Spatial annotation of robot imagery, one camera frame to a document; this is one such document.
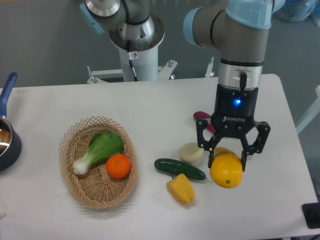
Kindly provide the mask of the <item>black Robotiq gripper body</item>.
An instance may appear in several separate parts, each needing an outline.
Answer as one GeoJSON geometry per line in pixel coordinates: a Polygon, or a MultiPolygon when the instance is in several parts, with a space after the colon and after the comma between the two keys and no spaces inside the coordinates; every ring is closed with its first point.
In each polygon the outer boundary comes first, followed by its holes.
{"type": "Polygon", "coordinates": [[[211,124],[215,140],[222,138],[245,139],[246,134],[255,127],[254,114],[259,89],[231,88],[217,85],[211,124]]]}

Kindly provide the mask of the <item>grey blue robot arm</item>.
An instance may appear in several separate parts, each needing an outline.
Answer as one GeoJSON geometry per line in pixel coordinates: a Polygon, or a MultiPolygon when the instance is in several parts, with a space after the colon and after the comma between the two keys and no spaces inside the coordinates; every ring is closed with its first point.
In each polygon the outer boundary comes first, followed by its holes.
{"type": "MultiPolygon", "coordinates": [[[[283,5],[282,0],[221,0],[185,16],[185,39],[221,52],[213,114],[196,119],[197,143],[209,152],[209,166],[223,138],[240,140],[243,166],[248,156],[263,151],[270,126],[254,114],[272,14],[283,5]]],[[[79,8],[97,33],[108,32],[126,82],[160,79],[158,46],[165,30],[149,1],[84,0],[79,8]]]]}

